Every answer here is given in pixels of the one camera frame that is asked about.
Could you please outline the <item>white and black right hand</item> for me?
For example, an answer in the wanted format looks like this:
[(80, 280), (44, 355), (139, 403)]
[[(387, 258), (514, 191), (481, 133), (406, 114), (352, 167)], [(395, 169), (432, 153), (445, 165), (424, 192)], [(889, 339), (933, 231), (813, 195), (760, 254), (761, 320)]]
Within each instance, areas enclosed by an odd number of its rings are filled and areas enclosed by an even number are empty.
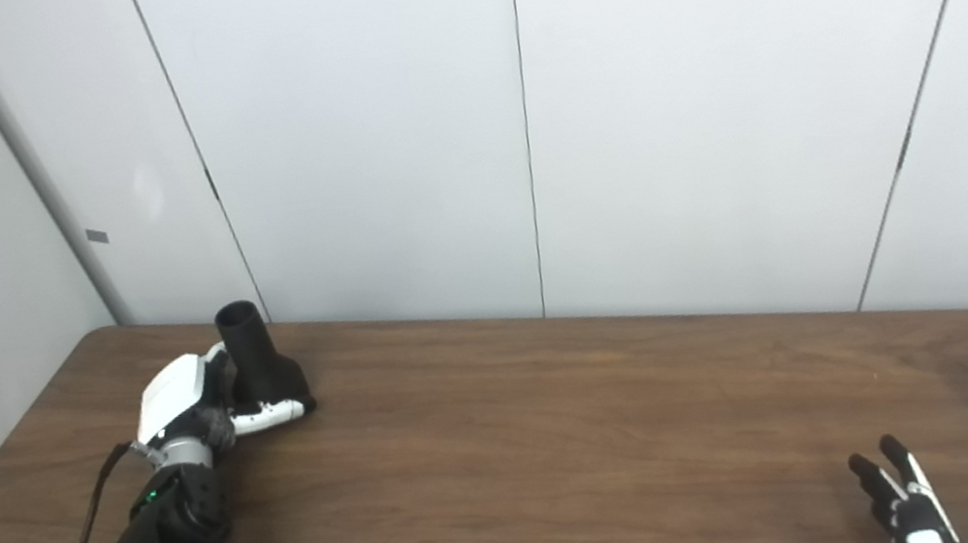
[(879, 447), (894, 472), (861, 454), (849, 456), (848, 467), (871, 498), (870, 513), (890, 543), (961, 543), (915, 454), (890, 434), (881, 437)]

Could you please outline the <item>white and black left hand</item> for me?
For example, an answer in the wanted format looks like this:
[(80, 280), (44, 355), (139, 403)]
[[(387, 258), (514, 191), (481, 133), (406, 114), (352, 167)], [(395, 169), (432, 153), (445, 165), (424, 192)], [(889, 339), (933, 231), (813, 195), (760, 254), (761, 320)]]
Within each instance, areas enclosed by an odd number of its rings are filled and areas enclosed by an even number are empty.
[(214, 466), (238, 439), (309, 416), (307, 377), (270, 339), (171, 361), (145, 386), (133, 451), (154, 470)]

